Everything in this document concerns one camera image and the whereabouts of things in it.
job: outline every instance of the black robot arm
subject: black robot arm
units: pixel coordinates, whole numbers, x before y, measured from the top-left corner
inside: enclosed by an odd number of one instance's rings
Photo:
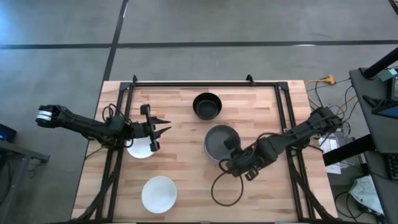
[[[271,134],[242,150],[235,139],[227,139],[224,144],[232,149],[231,159],[226,163],[227,173],[234,177],[245,174],[247,180],[253,180],[259,170],[275,162],[285,148],[305,148],[314,134],[326,134],[336,131],[341,120],[329,108],[313,111],[306,121],[283,134]]]
[[[141,106],[141,114],[146,116],[147,122],[133,123],[120,115],[110,116],[104,122],[100,122],[74,114],[64,106],[41,105],[35,121],[44,128],[62,127],[80,133],[87,139],[96,139],[106,147],[123,146],[127,140],[149,136],[151,151],[157,151],[160,146],[156,139],[171,127],[154,131],[155,124],[166,124],[170,121],[151,117],[149,105]]]

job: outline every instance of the concrete floor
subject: concrete floor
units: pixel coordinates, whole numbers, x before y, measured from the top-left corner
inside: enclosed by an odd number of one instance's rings
[[[111,43],[122,0],[0,1],[0,44]],[[122,42],[398,39],[389,3],[372,0],[131,1]],[[312,80],[366,67],[396,45],[118,49],[110,80]],[[70,218],[87,141],[34,122],[39,105],[60,104],[93,117],[109,49],[0,50],[0,123],[16,143],[51,154],[26,178],[10,223]],[[340,105],[350,82],[319,89],[324,105]],[[313,91],[308,94],[315,99]],[[352,136],[368,133],[354,109]],[[363,220],[374,222],[372,217]]]

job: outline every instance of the white label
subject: white label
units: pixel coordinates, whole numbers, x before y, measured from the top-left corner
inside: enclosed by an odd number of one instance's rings
[[[37,115],[37,117],[36,118],[40,118],[40,119],[46,119],[47,121],[51,121],[51,117],[49,117],[49,116],[45,116],[45,115]]]
[[[46,116],[52,116],[52,113],[48,112],[48,111],[39,111],[39,114],[46,115]]]

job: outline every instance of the white bowl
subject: white bowl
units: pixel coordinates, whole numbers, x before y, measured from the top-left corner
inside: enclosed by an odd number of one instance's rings
[[[131,140],[126,142],[126,145],[130,145]],[[132,146],[127,148],[127,151],[133,157],[137,159],[145,159],[153,155],[155,152],[150,150],[150,138],[139,138],[134,139]]]
[[[144,207],[155,214],[167,212],[177,199],[177,188],[168,177],[153,177],[145,184],[141,200]]]

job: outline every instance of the wooden table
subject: wooden table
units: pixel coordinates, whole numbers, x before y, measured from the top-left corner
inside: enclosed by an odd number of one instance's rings
[[[310,114],[303,81],[287,81],[297,124]],[[115,103],[120,82],[105,82],[99,99],[96,119],[102,120],[101,112],[109,103]],[[192,110],[193,99],[200,93],[218,95],[223,108],[211,121],[202,121]],[[285,117],[287,108],[282,95]],[[145,87],[134,88],[129,117],[144,121],[139,107],[149,103],[153,116],[171,121],[172,129],[160,138],[160,151],[147,159],[135,159],[124,151],[114,222],[287,222],[297,221],[292,186],[285,153],[278,160],[260,171],[251,182],[244,180],[242,199],[232,207],[214,203],[210,187],[221,174],[218,165],[203,150],[205,134],[218,124],[233,127],[239,133],[242,146],[253,143],[264,132],[280,133],[275,90],[271,87]],[[170,124],[161,124],[164,128]],[[100,145],[90,143],[90,153]],[[303,151],[310,188],[320,203],[337,217],[333,196],[322,155],[308,148]],[[90,156],[83,166],[72,218],[78,217],[94,199],[101,185],[106,150]],[[164,214],[148,212],[141,202],[144,184],[152,177],[164,175],[177,186],[175,205]],[[240,193],[240,180],[232,176],[222,177],[216,184],[215,197],[230,203]],[[301,192],[303,209],[305,200]]]

